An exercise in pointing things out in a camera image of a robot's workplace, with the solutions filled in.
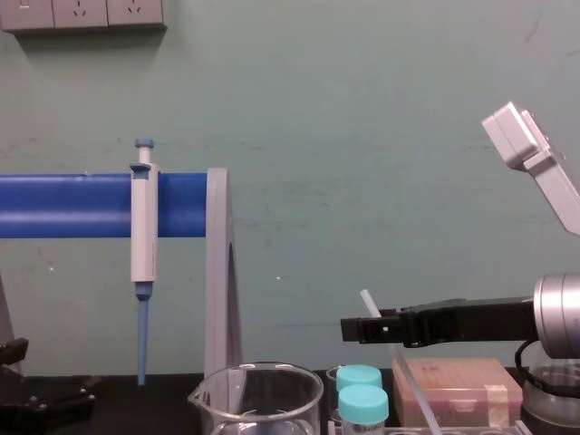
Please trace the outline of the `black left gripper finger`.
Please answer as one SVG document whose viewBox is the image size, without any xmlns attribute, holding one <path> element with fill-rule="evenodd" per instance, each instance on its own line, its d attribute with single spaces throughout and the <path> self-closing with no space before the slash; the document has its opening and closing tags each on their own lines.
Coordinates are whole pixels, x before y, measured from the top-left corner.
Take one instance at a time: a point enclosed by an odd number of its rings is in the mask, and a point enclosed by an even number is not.
<svg viewBox="0 0 580 435">
<path fill-rule="evenodd" d="M 96 402 L 94 390 L 101 382 L 101 376 L 64 377 L 57 383 L 21 376 L 19 409 L 35 420 L 88 420 Z"/>
<path fill-rule="evenodd" d="M 26 357 L 29 341 L 25 338 L 17 338 L 1 344 L 1 367 L 7 368 L 18 374 L 22 373 L 21 361 Z"/>
</svg>

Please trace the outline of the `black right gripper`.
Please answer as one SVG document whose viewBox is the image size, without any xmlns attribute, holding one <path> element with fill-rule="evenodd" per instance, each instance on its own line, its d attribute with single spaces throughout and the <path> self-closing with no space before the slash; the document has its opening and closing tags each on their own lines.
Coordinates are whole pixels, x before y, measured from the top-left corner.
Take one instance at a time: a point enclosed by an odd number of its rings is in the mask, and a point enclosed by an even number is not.
<svg viewBox="0 0 580 435">
<path fill-rule="evenodd" d="M 343 341 L 404 343 L 418 348 L 537 339 L 534 304 L 527 297 L 450 299 L 401 310 L 382 309 L 381 316 L 342 319 Z"/>
</svg>

